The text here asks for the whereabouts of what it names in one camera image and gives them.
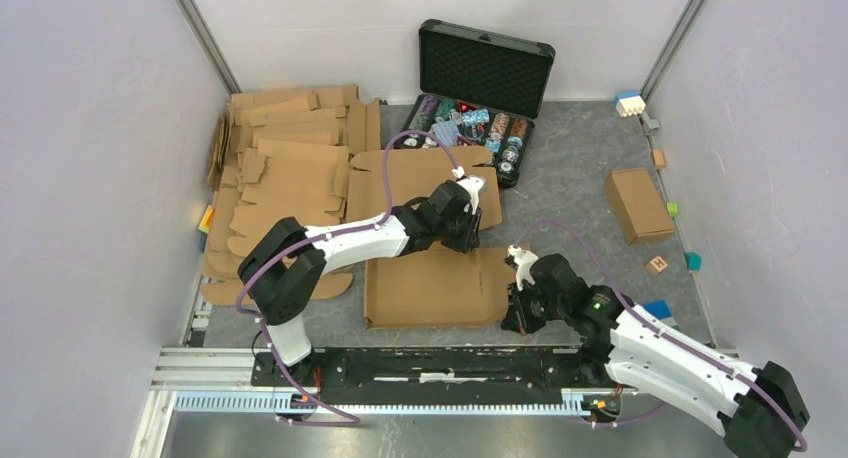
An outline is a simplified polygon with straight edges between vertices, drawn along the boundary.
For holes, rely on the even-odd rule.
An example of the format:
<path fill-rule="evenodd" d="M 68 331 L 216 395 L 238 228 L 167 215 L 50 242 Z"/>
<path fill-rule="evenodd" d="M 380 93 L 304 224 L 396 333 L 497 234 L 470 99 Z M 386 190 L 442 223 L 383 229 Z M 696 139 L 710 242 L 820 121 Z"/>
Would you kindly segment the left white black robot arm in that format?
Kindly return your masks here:
<path fill-rule="evenodd" d="M 319 280 L 332 271 L 377 258 L 429 249 L 439 242 L 460 253 L 479 244 L 484 178 L 440 184 L 428 197 L 348 225 L 303 226 L 286 217 L 274 224 L 238 267 L 242 301 L 250 297 L 277 354 L 275 370 L 290 385 L 314 372 L 312 345 L 301 317 Z"/>

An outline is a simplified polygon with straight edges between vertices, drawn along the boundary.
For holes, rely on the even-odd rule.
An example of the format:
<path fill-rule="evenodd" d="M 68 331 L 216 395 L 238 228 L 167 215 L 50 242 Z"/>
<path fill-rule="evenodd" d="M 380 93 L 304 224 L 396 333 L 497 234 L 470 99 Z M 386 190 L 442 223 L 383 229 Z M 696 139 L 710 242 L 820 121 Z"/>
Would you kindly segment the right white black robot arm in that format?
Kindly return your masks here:
<path fill-rule="evenodd" d="M 612 287 L 588 285 L 561 254 L 511 246 L 505 262 L 515 280 L 502 329 L 532 334 L 564 322 L 584 340 L 577 370 L 585 383 L 647 392 L 712 429 L 737 457 L 806 450 L 810 414 L 785 367 L 757 367 L 690 338 Z"/>

